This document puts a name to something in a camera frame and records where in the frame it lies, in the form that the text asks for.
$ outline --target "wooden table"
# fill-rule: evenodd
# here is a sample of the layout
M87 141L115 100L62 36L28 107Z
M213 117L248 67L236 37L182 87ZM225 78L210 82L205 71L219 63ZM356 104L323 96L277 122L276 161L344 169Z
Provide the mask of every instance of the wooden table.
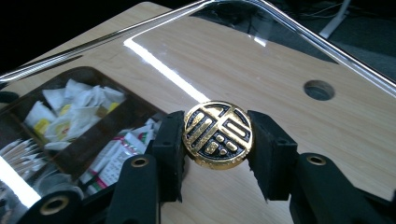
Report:
M139 4L42 57L168 10ZM388 200L396 188L395 99L342 65L269 41L263 47L251 36L198 18L118 39L113 48L86 55L6 90L25 94L62 71L88 65L170 113L188 111L201 101L182 87L191 84L204 99L268 114L299 144L299 152L329 157L355 186ZM160 72L157 62L170 74ZM309 98L303 86L314 79L331 84L334 98ZM226 171L191 162L182 195L183 203L163 206L163 223L292 222L289 202L266 202L246 161Z

